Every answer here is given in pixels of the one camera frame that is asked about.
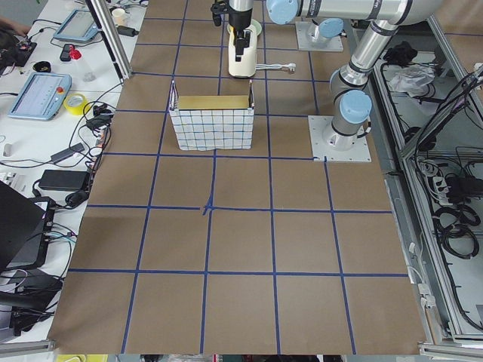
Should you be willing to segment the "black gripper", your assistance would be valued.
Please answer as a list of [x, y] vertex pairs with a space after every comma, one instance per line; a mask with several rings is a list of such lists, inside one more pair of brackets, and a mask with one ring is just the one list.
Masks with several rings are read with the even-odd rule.
[[235, 34], [235, 61], [241, 62], [244, 49], [251, 46], [251, 31], [245, 31], [251, 24], [252, 10], [229, 10], [229, 25]]

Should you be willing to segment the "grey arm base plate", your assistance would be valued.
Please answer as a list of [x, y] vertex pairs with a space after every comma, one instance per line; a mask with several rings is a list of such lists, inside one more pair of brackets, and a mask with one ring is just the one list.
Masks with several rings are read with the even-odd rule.
[[309, 134], [312, 147], [312, 158], [318, 162], [371, 162], [371, 154], [361, 126], [358, 133], [342, 136], [332, 128], [333, 116], [310, 115]]

